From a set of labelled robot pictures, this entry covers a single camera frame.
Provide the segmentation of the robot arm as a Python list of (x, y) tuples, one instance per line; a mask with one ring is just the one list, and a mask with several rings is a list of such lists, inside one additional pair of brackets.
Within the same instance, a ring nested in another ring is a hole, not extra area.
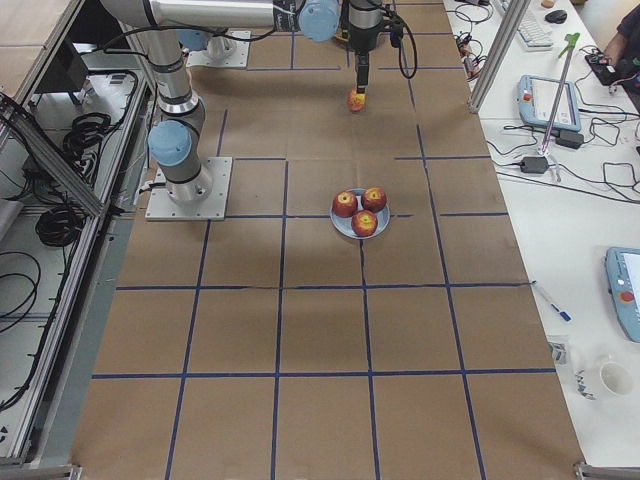
[(369, 56), (379, 35), (395, 27), (399, 17), (380, 1), (104, 1), (106, 11), (148, 35), (148, 62), (162, 98), (180, 105), (194, 98), (182, 60), (177, 32), (198, 30), (221, 36), (229, 28), (263, 28), (272, 32), (300, 32), (315, 41), (330, 40), (346, 13), (348, 46), (356, 56), (355, 93), (369, 83)]
[(152, 30), (146, 37), (161, 111), (148, 147), (165, 177), (167, 195), (177, 203), (191, 203), (204, 198), (212, 183), (197, 153), (204, 105), (192, 89), (176, 32)]

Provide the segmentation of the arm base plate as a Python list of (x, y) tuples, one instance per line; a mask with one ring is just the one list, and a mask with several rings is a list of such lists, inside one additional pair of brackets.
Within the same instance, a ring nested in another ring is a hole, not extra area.
[(187, 67), (207, 67), (218, 69), (244, 69), (248, 63), (250, 30), (232, 30), (232, 39), (216, 37), (211, 39), (205, 50), (190, 50)]
[(166, 180), (158, 169), (147, 203), (148, 221), (222, 221), (225, 218), (233, 159), (201, 160), (200, 176), (188, 184)]

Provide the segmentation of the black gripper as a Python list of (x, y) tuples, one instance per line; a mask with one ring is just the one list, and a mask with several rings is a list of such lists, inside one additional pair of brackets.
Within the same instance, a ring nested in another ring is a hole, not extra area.
[(369, 84), (370, 51), (355, 51), (355, 71), (356, 71), (356, 93), (366, 94)]

